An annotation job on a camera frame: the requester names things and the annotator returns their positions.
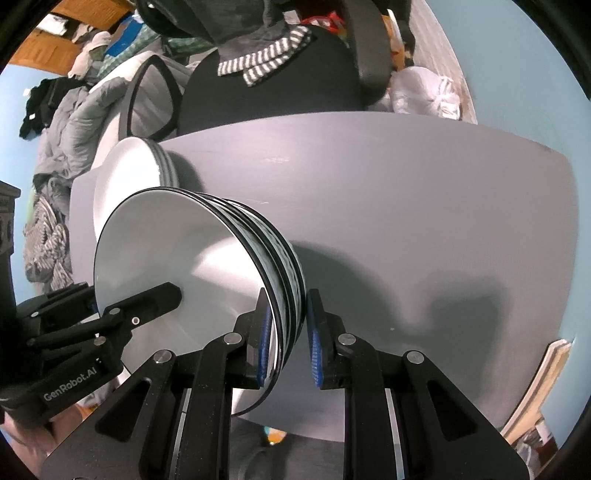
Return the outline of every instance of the gray table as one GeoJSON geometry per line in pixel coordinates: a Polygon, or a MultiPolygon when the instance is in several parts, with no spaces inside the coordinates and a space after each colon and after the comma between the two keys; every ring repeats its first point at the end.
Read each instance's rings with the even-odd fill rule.
{"type": "MultiPolygon", "coordinates": [[[[503,425],[569,293],[577,207],[563,155],[483,126],[377,112],[262,119],[163,146],[181,186],[271,220],[352,333],[424,351],[503,425]]],[[[72,191],[76,281],[92,282],[95,181],[96,170],[72,191]]],[[[249,418],[343,439],[343,395],[314,387],[305,335],[249,418]]]]}

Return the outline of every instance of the blue wall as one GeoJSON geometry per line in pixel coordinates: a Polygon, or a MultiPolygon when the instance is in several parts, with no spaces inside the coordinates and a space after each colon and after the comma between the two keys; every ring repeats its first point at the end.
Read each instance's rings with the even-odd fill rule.
{"type": "Polygon", "coordinates": [[[27,215],[27,201],[35,169],[38,138],[31,141],[18,136],[25,116],[27,97],[23,91],[39,85],[45,78],[55,78],[49,72],[8,65],[0,74],[0,180],[21,189],[14,215],[14,254],[11,258],[12,281],[17,302],[34,295],[33,285],[25,277],[22,249],[22,229],[27,215]]]}
{"type": "Polygon", "coordinates": [[[547,145],[573,168],[579,238],[561,335],[574,344],[542,409],[562,445],[591,395],[591,104],[558,51],[511,0],[427,2],[462,66],[478,122],[547,145]]]}

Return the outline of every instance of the stack of plates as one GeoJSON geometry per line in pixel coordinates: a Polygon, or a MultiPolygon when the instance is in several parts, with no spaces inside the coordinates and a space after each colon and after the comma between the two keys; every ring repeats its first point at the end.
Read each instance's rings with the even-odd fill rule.
{"type": "Polygon", "coordinates": [[[301,332],[306,286],[291,245],[258,212],[231,200],[153,188],[123,201],[106,221],[95,255],[99,312],[164,282],[180,306],[133,331],[122,360],[135,371],[154,352],[201,350],[255,310],[261,288],[271,331],[260,390],[236,389],[232,411],[256,407],[271,391],[301,332]]]}
{"type": "Polygon", "coordinates": [[[172,159],[152,140],[136,137],[121,140],[105,158],[96,180],[93,204],[96,239],[117,205],[151,187],[178,187],[172,159]]]}

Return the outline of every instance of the wooden door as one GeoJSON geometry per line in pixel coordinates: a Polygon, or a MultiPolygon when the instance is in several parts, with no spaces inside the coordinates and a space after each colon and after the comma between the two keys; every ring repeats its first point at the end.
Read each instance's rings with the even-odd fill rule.
{"type": "Polygon", "coordinates": [[[66,38],[35,29],[21,44],[10,63],[67,75],[80,47],[66,38]]]}
{"type": "Polygon", "coordinates": [[[79,20],[99,30],[110,29],[126,13],[134,11],[127,0],[62,0],[52,12],[79,20]]]}

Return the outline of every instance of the person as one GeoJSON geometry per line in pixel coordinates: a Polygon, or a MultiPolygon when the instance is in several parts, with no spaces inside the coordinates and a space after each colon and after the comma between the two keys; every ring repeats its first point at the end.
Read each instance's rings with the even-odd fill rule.
{"type": "Polygon", "coordinates": [[[47,456],[82,423],[83,409],[72,405],[43,427],[24,427],[7,413],[4,414],[3,430],[10,436],[10,444],[21,462],[37,477],[47,456]]]}

